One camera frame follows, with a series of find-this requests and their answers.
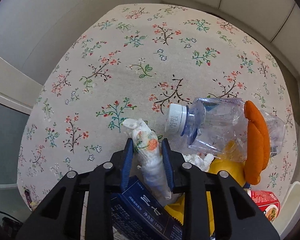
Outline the floral tissue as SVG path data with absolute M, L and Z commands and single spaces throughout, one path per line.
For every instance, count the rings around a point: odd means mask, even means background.
M 123 126 L 133 141 L 143 181 L 159 199 L 170 200 L 171 190 L 167 183 L 158 137 L 142 119 L 125 119 Z

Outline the dark blue medicine box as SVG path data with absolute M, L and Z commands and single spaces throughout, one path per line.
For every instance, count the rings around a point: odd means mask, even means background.
M 182 226 L 136 176 L 123 193 L 111 195 L 113 226 L 128 239 L 182 239 Z

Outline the crushed clear plastic bottle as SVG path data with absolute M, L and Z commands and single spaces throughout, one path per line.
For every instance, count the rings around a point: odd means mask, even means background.
M 268 155 L 281 152 L 285 123 L 250 101 L 197 98 L 191 107 L 172 103 L 166 116 L 165 133 L 185 138 L 186 146 L 197 152 L 243 162 L 248 158 L 248 130 L 253 124 L 261 138 L 257 142 Z

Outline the yellow snack wrapper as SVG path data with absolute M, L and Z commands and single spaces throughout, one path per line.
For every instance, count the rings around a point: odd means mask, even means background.
M 183 155 L 171 150 L 171 161 L 174 171 L 173 193 L 185 194 L 183 237 L 193 239 L 199 236 L 210 237 L 209 211 L 206 193 L 210 192 L 211 200 L 217 204 L 213 210 L 216 234 L 221 238 L 237 236 L 243 222 L 236 216 L 230 187 L 236 181 L 228 176 L 203 172 L 200 168 L 187 163 Z

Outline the orange peel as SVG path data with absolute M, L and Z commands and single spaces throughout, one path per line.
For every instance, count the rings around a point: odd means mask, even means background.
M 250 100 L 244 103 L 247 125 L 247 159 L 244 166 L 246 182 L 257 185 L 260 174 L 267 168 L 270 157 L 270 138 L 266 121 L 259 109 Z

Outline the red instant noodle bowl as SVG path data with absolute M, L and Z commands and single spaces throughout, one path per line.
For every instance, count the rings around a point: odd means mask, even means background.
M 270 191 L 245 189 L 250 198 L 272 223 L 280 213 L 280 202 Z

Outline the white plastic trash bin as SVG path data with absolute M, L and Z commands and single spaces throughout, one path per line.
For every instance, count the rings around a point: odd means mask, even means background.
M 273 221 L 273 227 L 277 230 L 279 236 L 282 236 L 283 232 L 293 219 L 298 208 L 300 206 L 300 182 L 295 181 L 290 185 L 289 190 L 281 205 L 281 210 L 278 217 Z

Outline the white kitchen cabinets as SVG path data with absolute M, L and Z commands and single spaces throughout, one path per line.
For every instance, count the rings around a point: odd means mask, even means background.
M 300 3 L 297 0 L 164 0 L 211 10 L 238 23 L 300 77 Z

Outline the frosted glass sliding door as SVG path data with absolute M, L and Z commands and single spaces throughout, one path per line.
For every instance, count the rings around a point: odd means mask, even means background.
M 30 210 L 17 186 L 21 138 L 42 85 L 0 57 L 0 219 L 24 221 Z

